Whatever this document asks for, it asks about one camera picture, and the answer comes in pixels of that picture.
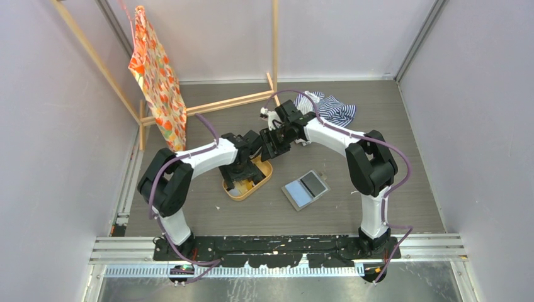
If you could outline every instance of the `wooden frame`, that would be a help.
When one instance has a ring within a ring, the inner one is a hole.
[[[96,50],[93,48],[91,42],[87,39],[84,32],[80,29],[72,15],[69,13],[69,11],[65,8],[65,6],[61,3],[63,0],[50,0],[54,7],[56,8],[57,12],[61,15],[65,23],[69,26],[72,33],[76,36],[78,41],[82,44],[82,46],[85,48],[88,55],[91,57],[93,62],[96,64],[100,72],[104,75],[106,80],[110,83],[111,87],[121,100],[121,102],[124,104],[126,109],[128,109],[128,112],[132,115],[133,119],[137,122],[139,125],[139,149],[144,150],[145,149],[145,127],[151,126],[155,124],[155,120],[151,116],[145,116],[144,112],[144,102],[143,100],[140,101],[139,105],[139,113],[136,112],[134,109],[134,106],[132,102],[126,97],[125,93],[122,91],[120,86],[118,85],[117,81],[113,76],[111,75],[111,72],[108,70],[100,56],[96,53]],[[217,101],[209,104],[204,104],[200,106],[190,107],[187,108],[187,115],[195,115],[198,113],[207,113],[212,112],[216,110],[231,108],[239,105],[254,103],[258,101],[264,101],[268,99],[277,89],[278,89],[278,0],[272,0],[273,1],[273,77],[271,78],[271,75],[269,72],[267,72],[267,81],[269,82],[270,90],[255,93],[255,94],[249,94],[247,96],[240,96],[238,98],[233,99],[226,99],[223,101]],[[277,106],[280,105],[280,101],[278,100],[278,96],[274,97],[275,103]]]

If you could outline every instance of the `gray wall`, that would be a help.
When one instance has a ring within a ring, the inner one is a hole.
[[[272,0],[123,0],[145,6],[181,81],[265,80]],[[108,0],[128,36],[117,0]],[[434,0],[279,0],[279,78],[394,75]]]
[[[65,3],[139,100],[94,1]],[[50,1],[4,3],[0,28],[0,300],[79,301],[135,123]]]
[[[531,301],[534,3],[450,1],[401,88],[483,301]]]

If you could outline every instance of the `striped cloth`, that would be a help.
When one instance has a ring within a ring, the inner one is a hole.
[[[319,116],[325,120],[341,127],[347,127],[356,116],[356,105],[345,105],[338,101],[334,96],[324,98],[324,93],[320,91],[305,91],[310,98],[317,104]],[[303,114],[313,111],[313,105],[303,95],[299,94],[295,98],[295,106]]]

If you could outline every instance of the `orange floral fabric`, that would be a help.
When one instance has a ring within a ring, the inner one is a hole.
[[[145,8],[135,8],[134,51],[128,69],[143,90],[152,116],[156,119],[169,148],[185,150],[186,107],[180,94],[178,78],[159,43]]]

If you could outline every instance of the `wooden drying rack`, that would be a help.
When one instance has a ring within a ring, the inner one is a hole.
[[[111,75],[100,56],[96,53],[96,50],[92,46],[91,42],[87,39],[84,32],[80,29],[74,18],[69,13],[67,8],[61,3],[62,0],[50,0],[58,13],[61,15],[65,23],[69,26],[73,34],[78,41],[87,51],[93,62],[96,64],[100,72],[104,75],[106,80],[110,83],[111,87],[117,94],[118,98],[124,104],[128,112],[132,115],[133,119],[139,125],[139,149],[145,150],[145,127],[156,123],[154,117],[145,115],[145,102],[140,101],[139,112],[134,109],[132,102],[126,97],[118,85],[115,78]],[[231,108],[239,105],[249,104],[258,101],[264,101],[268,99],[275,91],[278,90],[278,0],[273,1],[273,77],[267,72],[267,81],[269,82],[270,90],[249,94],[247,96],[240,96],[238,98],[226,99],[224,101],[213,102],[195,107],[187,108],[187,116],[195,115],[197,113],[207,113],[211,111]],[[276,105],[280,105],[278,96],[275,96]]]

